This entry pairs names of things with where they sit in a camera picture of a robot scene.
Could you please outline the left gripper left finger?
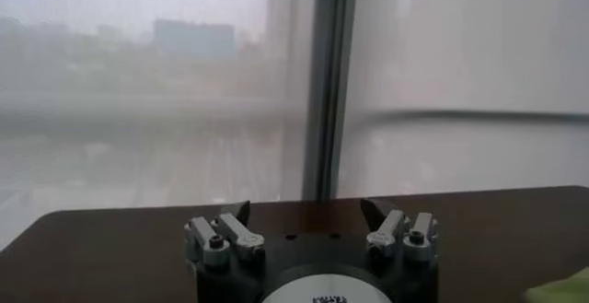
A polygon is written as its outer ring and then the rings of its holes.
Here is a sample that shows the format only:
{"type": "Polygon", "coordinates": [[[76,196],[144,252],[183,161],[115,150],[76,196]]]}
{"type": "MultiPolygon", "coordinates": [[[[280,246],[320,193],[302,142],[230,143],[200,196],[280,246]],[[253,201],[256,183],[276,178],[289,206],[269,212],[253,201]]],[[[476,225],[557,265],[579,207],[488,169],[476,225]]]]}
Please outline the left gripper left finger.
{"type": "Polygon", "coordinates": [[[265,259],[265,238],[248,228],[250,201],[223,207],[212,220],[195,216],[184,225],[186,258],[203,267],[229,267],[236,259],[246,265],[265,259]]]}

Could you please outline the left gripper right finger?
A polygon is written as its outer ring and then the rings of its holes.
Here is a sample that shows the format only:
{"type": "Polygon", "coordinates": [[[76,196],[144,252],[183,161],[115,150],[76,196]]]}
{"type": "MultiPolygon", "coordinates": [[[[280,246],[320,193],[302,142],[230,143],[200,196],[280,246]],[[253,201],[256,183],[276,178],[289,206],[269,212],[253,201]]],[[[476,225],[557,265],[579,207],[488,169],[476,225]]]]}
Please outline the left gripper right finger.
{"type": "Polygon", "coordinates": [[[394,204],[361,199],[360,207],[370,232],[367,252],[373,259],[392,258],[401,252],[408,262],[432,262],[437,255],[438,222],[431,213],[411,219],[394,204]]]}

